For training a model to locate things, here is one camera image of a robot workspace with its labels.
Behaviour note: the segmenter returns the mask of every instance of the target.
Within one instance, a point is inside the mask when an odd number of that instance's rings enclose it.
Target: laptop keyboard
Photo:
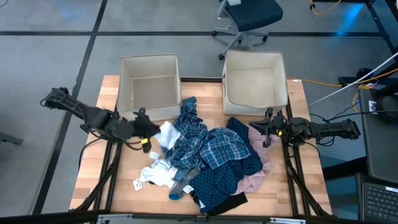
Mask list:
[[[383,185],[364,185],[366,215],[398,223],[398,193]]]

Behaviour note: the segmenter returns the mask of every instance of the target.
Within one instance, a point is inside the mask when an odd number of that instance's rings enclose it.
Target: gray sock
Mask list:
[[[179,200],[184,195],[185,192],[182,190],[185,186],[189,184],[189,182],[200,173],[199,168],[193,168],[185,177],[181,180],[180,183],[177,183],[169,193],[169,199],[171,200]]]

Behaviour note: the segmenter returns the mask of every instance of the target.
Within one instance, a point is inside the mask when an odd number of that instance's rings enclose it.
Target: wooden tabletop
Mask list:
[[[197,98],[198,117],[204,120],[208,129],[226,126],[227,120],[231,116],[223,115],[221,83],[183,82],[181,86],[183,99],[190,96]],[[287,86],[293,116],[310,119],[302,83],[287,80]],[[119,76],[105,75],[96,106],[113,110],[116,104],[118,88]],[[262,117],[258,116],[234,117],[246,124],[250,121],[262,119]],[[89,142],[93,139],[93,136],[88,136],[87,141]],[[98,183],[105,147],[106,141],[100,140],[86,148],[70,208],[79,206]],[[152,151],[161,154],[159,143],[155,139],[152,139]],[[306,186],[322,208],[331,214],[318,152],[312,146],[305,144],[300,146],[300,155]],[[260,189],[256,193],[246,193],[248,203],[242,204],[222,215],[292,216],[281,143],[269,150],[269,159],[272,163],[272,170],[266,175],[266,180]],[[133,151],[123,146],[111,211],[199,215],[199,207],[189,195],[178,201],[170,200],[170,189],[166,186],[159,187],[145,183],[143,189],[134,190],[132,181],[139,178],[142,168],[152,163],[153,160],[149,158],[148,154],[144,154],[142,151]],[[303,213],[301,194],[297,186],[295,186],[295,189],[298,209],[300,213]],[[107,191],[108,186],[105,186],[101,208],[104,208]]]

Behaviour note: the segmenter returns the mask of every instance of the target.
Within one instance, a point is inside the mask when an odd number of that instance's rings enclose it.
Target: fabric storage bin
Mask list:
[[[180,76],[176,55],[122,57],[118,111],[134,120],[144,107],[152,121],[175,119],[181,112]]]
[[[223,69],[223,112],[264,116],[287,105],[283,56],[279,52],[229,50]]]

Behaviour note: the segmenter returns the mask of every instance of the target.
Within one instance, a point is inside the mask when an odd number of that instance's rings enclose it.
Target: blue plaid shirt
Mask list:
[[[250,156],[244,141],[227,128],[207,130],[203,120],[197,116],[197,99],[182,101],[181,115],[174,121],[174,127],[181,133],[174,147],[162,147],[166,158],[173,166],[201,170],[207,166],[215,169],[230,159],[244,159]]]

